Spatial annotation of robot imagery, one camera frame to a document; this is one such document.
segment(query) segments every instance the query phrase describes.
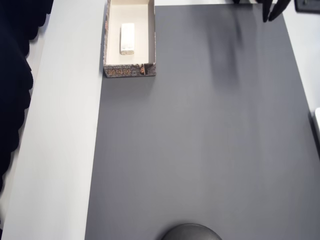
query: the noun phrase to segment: open box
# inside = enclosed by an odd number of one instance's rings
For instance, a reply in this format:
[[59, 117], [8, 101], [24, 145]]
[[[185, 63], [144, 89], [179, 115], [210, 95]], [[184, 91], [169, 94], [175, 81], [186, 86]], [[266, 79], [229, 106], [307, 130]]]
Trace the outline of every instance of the open box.
[[[134, 54], [121, 55], [121, 24], [134, 23]], [[108, 0], [103, 69], [107, 78], [156, 75], [154, 0]]]

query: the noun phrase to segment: black object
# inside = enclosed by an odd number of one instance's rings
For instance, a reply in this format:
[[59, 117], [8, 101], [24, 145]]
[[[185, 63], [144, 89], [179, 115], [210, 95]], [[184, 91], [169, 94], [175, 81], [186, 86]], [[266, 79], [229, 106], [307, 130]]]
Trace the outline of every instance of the black object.
[[162, 240], [222, 240], [206, 226], [194, 223], [178, 225], [169, 230]]
[[320, 13], [319, 0], [294, 0], [295, 10], [299, 13]]

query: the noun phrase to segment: gray surface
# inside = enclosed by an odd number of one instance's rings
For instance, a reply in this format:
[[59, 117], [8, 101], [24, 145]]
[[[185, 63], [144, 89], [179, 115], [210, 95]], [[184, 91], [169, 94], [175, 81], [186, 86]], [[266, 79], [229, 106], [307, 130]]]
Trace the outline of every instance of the gray surface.
[[157, 76], [103, 79], [86, 240], [320, 239], [320, 161], [282, 16], [156, 7]]

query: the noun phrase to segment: black round object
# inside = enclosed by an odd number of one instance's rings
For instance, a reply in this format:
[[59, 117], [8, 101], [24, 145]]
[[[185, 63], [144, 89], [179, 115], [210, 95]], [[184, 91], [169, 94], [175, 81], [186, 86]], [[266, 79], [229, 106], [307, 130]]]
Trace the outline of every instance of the black round object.
[[182, 224], [169, 230], [162, 240], [222, 240], [210, 228], [199, 224]]

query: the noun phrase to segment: patterned box side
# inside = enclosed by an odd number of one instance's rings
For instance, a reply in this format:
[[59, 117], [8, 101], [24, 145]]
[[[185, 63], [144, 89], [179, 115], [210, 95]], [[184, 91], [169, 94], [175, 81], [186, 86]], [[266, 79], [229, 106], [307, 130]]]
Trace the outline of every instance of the patterned box side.
[[150, 77], [156, 75], [156, 63], [106, 65], [104, 71], [107, 78]]
[[104, 49], [103, 49], [103, 66], [107, 63], [107, 47], [108, 47], [108, 33], [109, 33], [109, 16], [110, 16], [111, 0], [106, 2], [106, 16], [105, 16], [105, 33], [104, 33]]

